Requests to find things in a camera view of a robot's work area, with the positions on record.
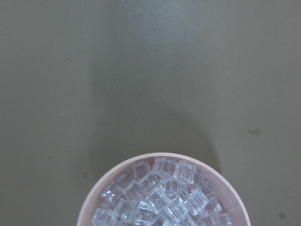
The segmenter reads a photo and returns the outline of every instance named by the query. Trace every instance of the stain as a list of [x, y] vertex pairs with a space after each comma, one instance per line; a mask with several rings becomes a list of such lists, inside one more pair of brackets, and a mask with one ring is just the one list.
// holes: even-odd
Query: stain
[[261, 129], [251, 129], [251, 130], [248, 130], [248, 135], [259, 137], [261, 135]]
[[87, 179], [89, 177], [89, 172], [88, 171], [83, 171], [82, 175], [83, 175], [84, 179]]
[[281, 220], [283, 220], [285, 218], [285, 213], [283, 213], [283, 212], [279, 213], [279, 218]]

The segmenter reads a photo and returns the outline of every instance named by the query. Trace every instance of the gray background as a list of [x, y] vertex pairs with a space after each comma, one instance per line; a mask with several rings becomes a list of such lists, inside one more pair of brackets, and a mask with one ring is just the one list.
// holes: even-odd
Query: gray background
[[254, 226], [299, 225], [300, 11], [0, 1], [0, 224], [75, 225], [111, 167], [175, 152], [218, 170]]

